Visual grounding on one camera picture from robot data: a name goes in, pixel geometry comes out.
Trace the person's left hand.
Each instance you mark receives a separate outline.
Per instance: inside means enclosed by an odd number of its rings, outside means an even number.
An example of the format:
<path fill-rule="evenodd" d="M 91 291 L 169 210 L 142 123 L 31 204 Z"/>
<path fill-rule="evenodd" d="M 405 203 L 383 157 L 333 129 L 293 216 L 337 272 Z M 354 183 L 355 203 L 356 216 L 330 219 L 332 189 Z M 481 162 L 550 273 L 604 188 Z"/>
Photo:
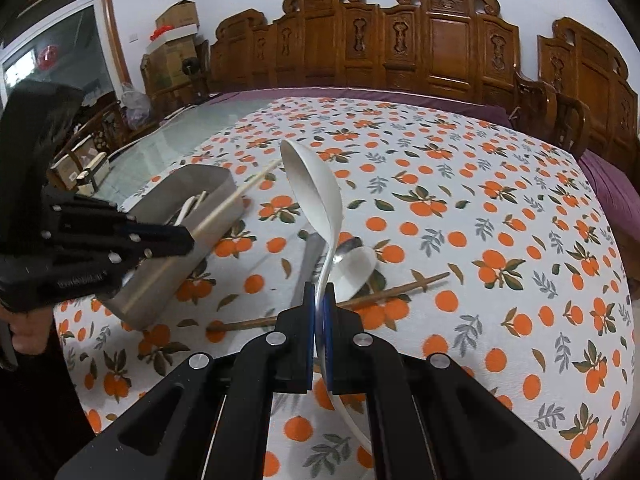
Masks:
<path fill-rule="evenodd" d="M 1 307 L 1 319 L 9 324 L 12 347 L 17 353 L 38 356 L 46 350 L 53 325 L 53 307 L 16 313 Z"/>

